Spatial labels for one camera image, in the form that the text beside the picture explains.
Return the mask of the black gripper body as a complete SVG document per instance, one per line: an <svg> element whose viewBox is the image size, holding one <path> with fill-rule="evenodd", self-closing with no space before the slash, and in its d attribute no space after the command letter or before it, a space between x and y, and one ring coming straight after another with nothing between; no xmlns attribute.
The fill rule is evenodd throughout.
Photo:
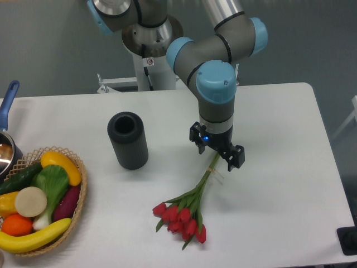
<svg viewBox="0 0 357 268"><path fill-rule="evenodd" d="M200 137L204 146L208 146L219 153L226 153L230 151L232 147L232 132L232 128L219 134L209 133L204 130L200 132Z"/></svg>

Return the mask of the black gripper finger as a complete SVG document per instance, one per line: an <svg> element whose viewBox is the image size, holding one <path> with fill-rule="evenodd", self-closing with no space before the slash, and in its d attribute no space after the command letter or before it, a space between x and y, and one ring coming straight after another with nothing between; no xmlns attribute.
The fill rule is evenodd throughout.
<svg viewBox="0 0 357 268"><path fill-rule="evenodd" d="M204 140L206 134L206 126L201 125L199 122L195 122L189 130L189 140L194 142L198 148L199 154L205 151L206 141Z"/></svg>
<svg viewBox="0 0 357 268"><path fill-rule="evenodd" d="M220 156L228 163L228 172L234 168L239 169L245 162L245 149L243 146L230 144L219 150Z"/></svg>

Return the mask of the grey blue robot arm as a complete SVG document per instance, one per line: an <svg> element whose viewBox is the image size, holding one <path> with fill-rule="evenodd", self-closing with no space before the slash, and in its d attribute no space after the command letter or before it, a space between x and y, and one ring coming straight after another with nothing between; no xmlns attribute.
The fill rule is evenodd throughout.
<svg viewBox="0 0 357 268"><path fill-rule="evenodd" d="M214 35L195 42L168 14L166 1L88 1L87 5L105 34L121 32L133 58L138 89L175 89L177 79L184 82L199 106L190 140L199 152L206 147L217 151L230 169L241 167L244 148L231 142L237 91L233 64L266 47L265 24L247 17L239 1L204 1Z"/></svg>

